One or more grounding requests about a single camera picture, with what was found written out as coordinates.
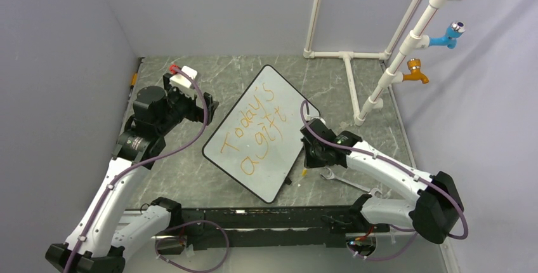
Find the white whiteboard black frame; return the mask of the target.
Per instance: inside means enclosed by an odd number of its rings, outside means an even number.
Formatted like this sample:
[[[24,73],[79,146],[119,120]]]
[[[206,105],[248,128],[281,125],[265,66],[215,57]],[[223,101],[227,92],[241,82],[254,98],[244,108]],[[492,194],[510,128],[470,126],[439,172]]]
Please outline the white whiteboard black frame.
[[[303,143],[303,113],[319,115],[273,66],[264,65],[202,148],[203,156],[264,203],[277,197]]]

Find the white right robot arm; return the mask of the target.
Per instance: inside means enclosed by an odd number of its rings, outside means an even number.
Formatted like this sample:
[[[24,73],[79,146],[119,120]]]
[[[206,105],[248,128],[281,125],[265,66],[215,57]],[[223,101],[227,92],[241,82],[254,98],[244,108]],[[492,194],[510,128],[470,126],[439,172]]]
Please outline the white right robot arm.
[[[464,206],[449,174],[416,170],[350,131],[336,135],[320,119],[306,122],[300,132],[305,168],[341,166],[360,171],[400,195],[400,199],[383,199],[371,191],[361,195],[349,209],[353,229],[364,232],[377,224],[407,227],[435,244],[457,237],[451,232],[463,219]]]

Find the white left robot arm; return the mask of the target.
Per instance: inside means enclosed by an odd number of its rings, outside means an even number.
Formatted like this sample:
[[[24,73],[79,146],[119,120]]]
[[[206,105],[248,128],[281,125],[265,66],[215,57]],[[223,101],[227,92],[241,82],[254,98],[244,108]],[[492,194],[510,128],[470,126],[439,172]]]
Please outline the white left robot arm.
[[[154,162],[164,158],[165,136],[183,120],[207,126],[218,105],[208,93],[197,98],[172,86],[141,89],[90,207],[64,243],[48,248],[46,260],[60,272],[122,272],[153,235],[177,233],[183,223],[181,204],[165,197],[152,201],[127,226],[118,224]]]

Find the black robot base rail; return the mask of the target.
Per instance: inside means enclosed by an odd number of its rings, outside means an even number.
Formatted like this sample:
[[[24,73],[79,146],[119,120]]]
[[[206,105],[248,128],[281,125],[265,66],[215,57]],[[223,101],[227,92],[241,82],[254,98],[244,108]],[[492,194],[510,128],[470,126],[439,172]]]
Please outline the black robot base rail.
[[[179,255],[187,248],[255,248],[321,245],[344,248],[348,241],[366,236],[372,251],[377,234],[387,233],[386,224],[360,225],[349,206],[291,206],[262,208],[185,208],[186,227],[159,232],[157,251]]]

